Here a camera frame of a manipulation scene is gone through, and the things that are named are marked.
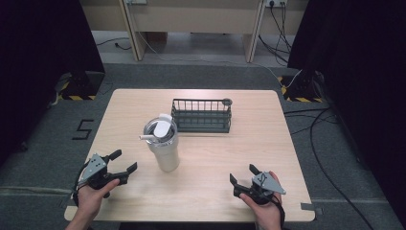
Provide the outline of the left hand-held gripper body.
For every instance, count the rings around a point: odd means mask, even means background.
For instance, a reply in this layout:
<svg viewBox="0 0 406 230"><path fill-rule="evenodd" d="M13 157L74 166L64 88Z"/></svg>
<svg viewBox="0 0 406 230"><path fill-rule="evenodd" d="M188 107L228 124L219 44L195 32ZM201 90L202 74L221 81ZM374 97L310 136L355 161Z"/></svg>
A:
<svg viewBox="0 0 406 230"><path fill-rule="evenodd" d="M84 172L79 178L78 188L84 185L90 186L92 189L99 190L108 182L119 179L117 173L107 171L107 166L110 160L107 156L100 156L94 153L90 160L85 164Z"/></svg>

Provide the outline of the black stand base hazard tape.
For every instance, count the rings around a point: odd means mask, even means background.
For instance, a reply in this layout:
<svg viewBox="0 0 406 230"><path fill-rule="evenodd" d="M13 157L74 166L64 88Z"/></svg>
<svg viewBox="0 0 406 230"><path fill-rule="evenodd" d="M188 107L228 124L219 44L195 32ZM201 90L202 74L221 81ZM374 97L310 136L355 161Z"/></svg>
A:
<svg viewBox="0 0 406 230"><path fill-rule="evenodd" d="M93 101L101 87L105 73L85 71L67 76L58 92L60 100Z"/></svg>
<svg viewBox="0 0 406 230"><path fill-rule="evenodd" d="M317 71L313 73L299 71L293 75L278 77L283 98L289 102L301 103L321 103L323 101L319 79L320 74Z"/></svg>

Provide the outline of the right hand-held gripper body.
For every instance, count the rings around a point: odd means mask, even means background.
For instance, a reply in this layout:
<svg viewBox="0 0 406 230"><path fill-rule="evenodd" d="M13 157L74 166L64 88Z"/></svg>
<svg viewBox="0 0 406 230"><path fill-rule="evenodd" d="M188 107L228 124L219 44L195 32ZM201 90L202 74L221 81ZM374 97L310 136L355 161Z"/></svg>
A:
<svg viewBox="0 0 406 230"><path fill-rule="evenodd" d="M241 194L246 194L258 205L263 205L270 202L274 193L285 195L286 190L275 178L271 176L269 172L261 172L259 175L254 175L252 177L252 185L250 187L245 187L238 184L237 189L233 189L233 194L235 197L239 197Z"/></svg>

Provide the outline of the person's left hand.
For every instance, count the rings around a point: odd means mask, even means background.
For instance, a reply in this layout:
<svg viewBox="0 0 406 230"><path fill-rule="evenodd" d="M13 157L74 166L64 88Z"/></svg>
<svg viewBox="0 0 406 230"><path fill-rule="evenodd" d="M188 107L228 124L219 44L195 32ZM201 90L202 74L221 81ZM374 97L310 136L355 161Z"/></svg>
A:
<svg viewBox="0 0 406 230"><path fill-rule="evenodd" d="M116 188L119 182L119 179L114 179L99 190L92 189L88 185L81 187L78 194L79 207L77 215L80 218L93 220L99 213L103 197Z"/></svg>

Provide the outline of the dark wire rack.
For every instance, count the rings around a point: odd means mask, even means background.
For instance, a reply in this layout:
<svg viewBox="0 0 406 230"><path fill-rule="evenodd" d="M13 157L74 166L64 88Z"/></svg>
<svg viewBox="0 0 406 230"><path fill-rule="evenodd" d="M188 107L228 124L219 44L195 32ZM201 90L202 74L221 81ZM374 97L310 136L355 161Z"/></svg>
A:
<svg viewBox="0 0 406 230"><path fill-rule="evenodd" d="M171 116L179 132L228 133L231 99L173 99Z"/></svg>

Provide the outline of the grey tape piece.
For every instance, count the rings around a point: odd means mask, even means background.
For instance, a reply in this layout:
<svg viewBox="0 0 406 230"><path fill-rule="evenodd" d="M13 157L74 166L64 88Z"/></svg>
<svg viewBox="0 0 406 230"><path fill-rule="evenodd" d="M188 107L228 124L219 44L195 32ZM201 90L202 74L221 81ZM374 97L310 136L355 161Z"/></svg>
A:
<svg viewBox="0 0 406 230"><path fill-rule="evenodd" d="M313 211L317 216L321 216L324 213L324 210L321 207L315 206L312 203L301 203L301 209Z"/></svg>

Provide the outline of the black curtain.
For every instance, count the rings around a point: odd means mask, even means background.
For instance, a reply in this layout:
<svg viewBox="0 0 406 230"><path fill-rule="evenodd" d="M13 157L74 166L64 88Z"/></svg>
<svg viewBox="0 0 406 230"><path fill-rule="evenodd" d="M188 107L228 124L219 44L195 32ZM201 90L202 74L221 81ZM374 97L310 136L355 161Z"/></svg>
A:
<svg viewBox="0 0 406 230"><path fill-rule="evenodd" d="M62 75L103 70L79 0L0 0L0 166L31 135Z"/></svg>
<svg viewBox="0 0 406 230"><path fill-rule="evenodd" d="M406 0L308 0L288 62L319 71L406 230Z"/></svg>

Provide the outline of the black tape floor mark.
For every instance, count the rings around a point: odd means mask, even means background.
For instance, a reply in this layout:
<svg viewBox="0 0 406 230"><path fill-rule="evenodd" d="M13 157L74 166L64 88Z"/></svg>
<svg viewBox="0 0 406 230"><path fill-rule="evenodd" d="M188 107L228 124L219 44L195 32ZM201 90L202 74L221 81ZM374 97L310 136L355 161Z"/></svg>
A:
<svg viewBox="0 0 406 230"><path fill-rule="evenodd" d="M79 133L79 136L74 136L73 140L87 140L92 132L92 129L87 128L86 126L93 122L93 119L82 119L77 127L77 133Z"/></svg>

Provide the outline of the person's right hand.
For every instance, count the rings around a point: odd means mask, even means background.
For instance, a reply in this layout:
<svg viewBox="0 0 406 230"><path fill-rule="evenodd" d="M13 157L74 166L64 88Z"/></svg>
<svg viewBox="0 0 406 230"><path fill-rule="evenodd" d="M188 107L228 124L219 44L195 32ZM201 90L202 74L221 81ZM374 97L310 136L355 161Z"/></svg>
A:
<svg viewBox="0 0 406 230"><path fill-rule="evenodd" d="M276 203L282 203L282 196L274 193L273 202L264 205L258 205L251 197L241 194L239 198L253 211L256 223L261 226L281 225L281 211Z"/></svg>

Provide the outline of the white tumbler with straw lid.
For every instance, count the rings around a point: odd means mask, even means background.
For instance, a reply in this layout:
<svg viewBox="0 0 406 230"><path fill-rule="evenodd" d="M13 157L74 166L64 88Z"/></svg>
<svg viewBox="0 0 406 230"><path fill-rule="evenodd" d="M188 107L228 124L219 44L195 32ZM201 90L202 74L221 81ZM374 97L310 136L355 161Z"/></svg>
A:
<svg viewBox="0 0 406 230"><path fill-rule="evenodd" d="M178 129L169 114L161 113L149 121L139 139L147 143L163 172L170 173L178 167Z"/></svg>

